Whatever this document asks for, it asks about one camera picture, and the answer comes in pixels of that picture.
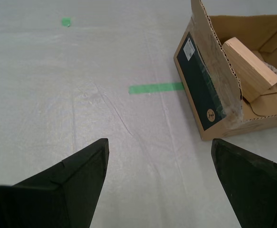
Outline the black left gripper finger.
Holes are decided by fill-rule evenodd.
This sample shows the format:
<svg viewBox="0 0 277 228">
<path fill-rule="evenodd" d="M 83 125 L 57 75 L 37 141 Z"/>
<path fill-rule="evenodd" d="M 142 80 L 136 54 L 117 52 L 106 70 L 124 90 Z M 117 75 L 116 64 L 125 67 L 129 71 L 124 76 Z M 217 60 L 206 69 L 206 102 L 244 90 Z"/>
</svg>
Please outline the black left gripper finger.
<svg viewBox="0 0 277 228">
<path fill-rule="evenodd" d="M 26 180 L 0 185 L 0 228 L 88 228 L 108 160 L 109 140 L 101 138 Z"/>
<path fill-rule="evenodd" d="M 213 139 L 212 160 L 243 228 L 277 228 L 277 163 Z"/>
</svg>

